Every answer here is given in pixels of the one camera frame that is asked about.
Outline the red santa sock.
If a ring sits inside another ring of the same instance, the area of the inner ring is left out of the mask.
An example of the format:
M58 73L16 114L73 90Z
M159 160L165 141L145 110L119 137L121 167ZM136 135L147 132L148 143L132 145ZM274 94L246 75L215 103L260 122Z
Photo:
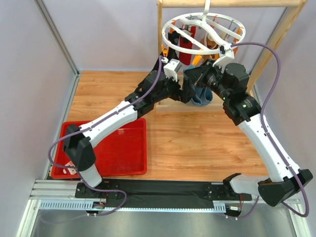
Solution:
M190 35L191 37L195 38L195 34L196 34L196 26L191 26L191 25L186 25L183 24L181 30ZM182 48L186 48L186 49L192 49L193 48L193 44L186 38L180 36L179 37L179 46ZM191 63L191 58L192 55L191 54L187 54L187 53L183 53L183 52L179 52L179 60L181 63L183 63L184 65L190 65Z
M71 166L71 168L63 168L63 174L65 174L65 175L75 175L75 174L77 174L77 171L73 168L74 164L71 161L66 163L65 166Z

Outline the teal blue sock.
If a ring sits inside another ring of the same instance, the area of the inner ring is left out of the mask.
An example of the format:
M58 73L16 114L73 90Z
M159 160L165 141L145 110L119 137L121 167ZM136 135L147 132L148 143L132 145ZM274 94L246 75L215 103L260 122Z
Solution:
M184 81L188 83L190 89L195 91L195 96L193 96L187 105L189 106L197 106L197 107L205 107L210 104L213 100L213 94L210 88L208 87L197 87L189 80L186 71L189 69L195 68L194 65L190 64L183 70Z

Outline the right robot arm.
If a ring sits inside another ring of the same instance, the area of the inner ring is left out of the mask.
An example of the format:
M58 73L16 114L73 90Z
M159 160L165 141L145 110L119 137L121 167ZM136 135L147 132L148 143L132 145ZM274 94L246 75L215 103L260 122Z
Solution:
M221 70L213 61L207 61L185 70L184 78L194 86L210 88L223 100L225 114L248 137L268 171L267 177L240 173L227 177L223 182L234 193L257 195L266 204L276 206L312 180L312 173L301 169L281 147L260 114L260 105L246 92L249 75L243 65L229 63Z

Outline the black sock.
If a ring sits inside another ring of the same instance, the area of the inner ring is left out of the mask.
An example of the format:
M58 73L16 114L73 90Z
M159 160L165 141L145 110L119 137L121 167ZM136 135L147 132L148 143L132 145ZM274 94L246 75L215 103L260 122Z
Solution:
M168 40L175 46L178 45L178 42L179 42L179 37L180 37L180 34L177 33L176 31L172 31L172 32L169 32L168 33ZM178 56L177 56L177 53L176 53L176 50L171 48L170 46L168 47L168 55L167 55L167 58L168 59L176 59L178 60Z

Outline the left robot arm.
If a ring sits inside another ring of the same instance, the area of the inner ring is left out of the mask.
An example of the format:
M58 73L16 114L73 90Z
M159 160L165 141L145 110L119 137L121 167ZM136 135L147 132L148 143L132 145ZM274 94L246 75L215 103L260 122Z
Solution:
M183 103L195 96L193 82L184 76L182 84L175 73L152 70L114 109L81 126L67 127L63 151L74 164L83 183L92 191L103 191L102 177L95 165L94 148L122 126L151 112L154 105L166 98Z

